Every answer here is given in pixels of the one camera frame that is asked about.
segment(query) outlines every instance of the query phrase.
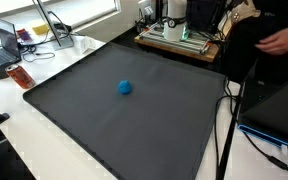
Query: laptop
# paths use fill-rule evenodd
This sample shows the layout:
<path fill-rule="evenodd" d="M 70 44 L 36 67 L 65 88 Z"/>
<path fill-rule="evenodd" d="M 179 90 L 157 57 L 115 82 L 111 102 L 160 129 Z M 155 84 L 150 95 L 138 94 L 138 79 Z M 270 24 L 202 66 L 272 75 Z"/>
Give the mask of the laptop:
<path fill-rule="evenodd" d="M 288 147 L 288 82 L 238 115 L 238 129 L 278 147 Z"/>
<path fill-rule="evenodd" d="M 0 19 L 0 65 L 21 61 L 14 24 Z"/>

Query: desk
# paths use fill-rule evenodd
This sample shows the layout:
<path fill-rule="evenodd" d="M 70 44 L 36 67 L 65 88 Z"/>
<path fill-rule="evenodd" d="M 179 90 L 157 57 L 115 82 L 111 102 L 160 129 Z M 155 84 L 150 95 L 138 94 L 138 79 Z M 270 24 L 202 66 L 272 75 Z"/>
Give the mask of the desk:
<path fill-rule="evenodd" d="M 231 31 L 231 27 L 232 27 L 232 23 L 230 18 L 226 21 L 225 25 L 223 26 L 223 33 L 224 35 L 227 37 Z M 168 52 L 172 52 L 172 53 L 176 53 L 176 54 L 181 54 L 187 57 L 191 57 L 194 59 L 198 59 L 198 60 L 202 60 L 202 61 L 206 61 L 206 62 L 213 62 L 214 59 L 217 57 L 218 53 L 219 53 L 219 47 L 216 44 L 212 44 L 210 46 L 210 48 L 208 49 L 208 51 L 204 54 L 198 54 L 198 53 L 193 53 L 190 51 L 186 51 L 183 49 L 178 49 L 178 48 L 174 48 L 174 47 L 170 47 L 167 46 L 165 44 L 160 44 L 157 42 L 152 42 L 152 41 L 146 41 L 144 39 L 141 39 L 140 36 L 136 36 L 134 38 L 134 41 L 138 44 L 142 44 L 145 46 L 150 46 L 150 47 L 154 47 L 154 48 L 158 48 L 158 49 L 162 49 Z"/>
<path fill-rule="evenodd" d="M 96 43 L 97 48 L 104 44 L 99 41 Z M 38 51 L 53 50 L 45 44 L 38 47 Z M 19 64 L 31 74 L 37 83 L 41 83 L 86 55 L 79 55 L 77 52 L 74 48 L 64 49 L 56 51 L 54 59 L 33 63 L 22 61 Z M 236 95 L 239 85 L 230 83 L 230 89 Z M 0 80 L 0 112 L 7 112 L 11 116 L 10 119 L 0 124 L 0 129 L 36 179 L 115 179 L 61 129 L 26 103 L 22 97 L 25 91 L 10 78 Z M 218 113 L 220 156 L 230 122 L 229 100 L 226 99 L 221 103 Z M 212 133 L 196 179 L 214 179 L 215 177 L 216 156 L 213 136 Z"/>

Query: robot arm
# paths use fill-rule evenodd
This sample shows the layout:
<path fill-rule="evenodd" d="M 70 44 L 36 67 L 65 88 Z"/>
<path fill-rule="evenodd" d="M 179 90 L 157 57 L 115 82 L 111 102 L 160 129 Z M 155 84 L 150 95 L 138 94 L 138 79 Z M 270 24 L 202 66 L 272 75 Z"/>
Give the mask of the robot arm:
<path fill-rule="evenodd" d="M 180 41 L 186 30 L 187 0 L 168 0 L 168 14 L 164 23 L 164 38 Z"/>
<path fill-rule="evenodd" d="M 260 15 L 261 11 L 256 9 L 253 0 L 243 0 L 242 3 L 232 9 L 231 20 L 233 24 L 236 24 L 248 17 L 259 17 Z"/>

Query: dark gray surface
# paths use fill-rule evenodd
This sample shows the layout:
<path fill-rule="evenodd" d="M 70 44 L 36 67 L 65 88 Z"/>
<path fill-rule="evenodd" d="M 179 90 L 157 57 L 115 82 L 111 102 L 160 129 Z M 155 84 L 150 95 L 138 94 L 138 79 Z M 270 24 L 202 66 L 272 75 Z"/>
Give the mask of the dark gray surface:
<path fill-rule="evenodd" d="M 109 43 L 24 99 L 117 177 L 185 180 L 196 176 L 223 79 Z M 121 80 L 130 94 L 118 92 Z"/>

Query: person's hand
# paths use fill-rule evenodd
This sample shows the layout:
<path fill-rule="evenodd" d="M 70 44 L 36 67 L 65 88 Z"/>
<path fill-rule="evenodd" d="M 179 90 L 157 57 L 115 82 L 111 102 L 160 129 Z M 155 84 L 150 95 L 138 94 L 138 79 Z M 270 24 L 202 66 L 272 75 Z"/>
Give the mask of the person's hand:
<path fill-rule="evenodd" d="M 255 46 L 261 51 L 271 55 L 283 55 L 288 53 L 288 28 L 260 40 L 260 43 Z"/>

